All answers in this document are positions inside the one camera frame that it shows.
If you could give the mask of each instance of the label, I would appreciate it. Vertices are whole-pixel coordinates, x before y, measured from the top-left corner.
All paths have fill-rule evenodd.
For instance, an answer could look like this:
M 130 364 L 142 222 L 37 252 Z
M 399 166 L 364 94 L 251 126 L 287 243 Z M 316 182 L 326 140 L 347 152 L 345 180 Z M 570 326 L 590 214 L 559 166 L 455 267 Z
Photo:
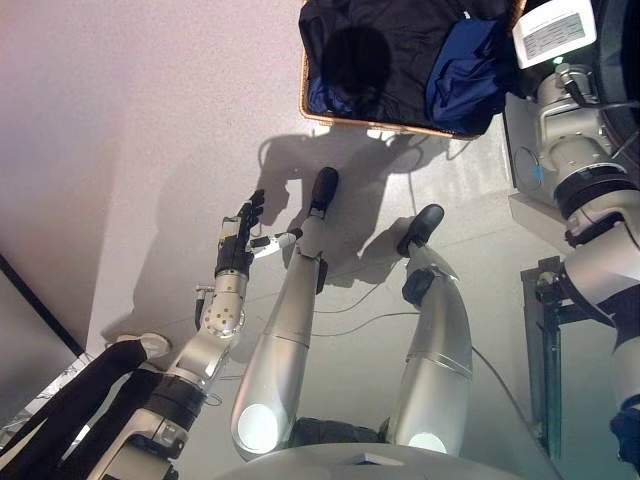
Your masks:
M 513 29 L 520 68 L 563 55 L 596 39 L 589 0 L 552 0 L 523 15 Z

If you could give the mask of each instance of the robot leg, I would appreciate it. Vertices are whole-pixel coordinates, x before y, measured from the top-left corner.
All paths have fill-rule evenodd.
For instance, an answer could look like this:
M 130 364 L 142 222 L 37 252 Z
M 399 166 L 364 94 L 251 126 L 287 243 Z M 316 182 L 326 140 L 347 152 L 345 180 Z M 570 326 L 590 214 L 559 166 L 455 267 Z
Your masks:
M 427 245 L 444 211 L 429 205 L 398 251 L 409 256 L 405 300 L 421 315 L 407 353 L 386 441 L 457 455 L 472 377 L 467 313 L 451 267 Z
M 322 287 L 324 213 L 338 174 L 320 171 L 271 317 L 249 361 L 231 414 L 231 435 L 245 460 L 282 448 L 296 420 L 311 340 L 315 295 Z

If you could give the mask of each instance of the metal stand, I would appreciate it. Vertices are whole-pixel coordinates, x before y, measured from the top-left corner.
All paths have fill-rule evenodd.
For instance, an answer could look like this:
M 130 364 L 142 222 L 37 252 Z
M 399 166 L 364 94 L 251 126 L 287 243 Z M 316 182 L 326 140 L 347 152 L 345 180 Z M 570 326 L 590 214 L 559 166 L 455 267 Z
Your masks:
M 529 359 L 531 412 L 540 443 L 553 460 L 562 455 L 562 342 L 560 327 L 588 320 L 558 283 L 560 257 L 520 272 Z M 613 326 L 604 320 L 600 323 Z

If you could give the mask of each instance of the folded clothes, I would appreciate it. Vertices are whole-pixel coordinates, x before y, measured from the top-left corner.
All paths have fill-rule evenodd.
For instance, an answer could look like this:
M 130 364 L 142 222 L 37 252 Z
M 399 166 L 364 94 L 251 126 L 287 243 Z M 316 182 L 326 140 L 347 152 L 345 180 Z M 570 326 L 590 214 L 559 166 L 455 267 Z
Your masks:
M 343 118 L 440 127 L 426 85 L 449 31 L 500 14 L 500 0 L 310 0 L 300 14 L 308 108 Z
M 429 77 L 426 115 L 442 129 L 479 135 L 504 111 L 505 93 L 517 90 L 515 48 L 505 22 L 462 20 L 449 32 Z

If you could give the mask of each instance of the gray floor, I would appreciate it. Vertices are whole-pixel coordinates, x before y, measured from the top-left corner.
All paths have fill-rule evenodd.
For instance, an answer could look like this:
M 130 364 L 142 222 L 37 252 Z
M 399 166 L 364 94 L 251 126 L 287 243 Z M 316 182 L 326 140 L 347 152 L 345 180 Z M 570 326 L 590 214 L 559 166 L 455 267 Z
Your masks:
M 410 312 L 385 231 L 444 206 L 433 245 L 458 271 L 473 341 L 528 411 L 519 272 L 556 254 L 514 224 L 500 118 L 466 143 L 318 128 L 297 111 L 299 4 L 191 1 L 0 3 L 0 248 L 90 351 L 103 336 L 193 333 L 193 288 L 211 280 L 224 215 L 267 188 L 264 231 L 296 223 L 322 166 L 341 171 L 328 216 L 328 286 L 314 331 Z M 242 372 L 285 270 L 252 269 Z M 350 308 L 379 285 L 362 303 Z M 300 414 L 375 427 L 389 414 L 415 324 L 378 320 L 315 338 Z M 178 462 L 181 478 L 239 464 L 228 431 L 237 382 L 214 391 Z M 464 455 L 546 478 L 497 383 L 476 362 Z

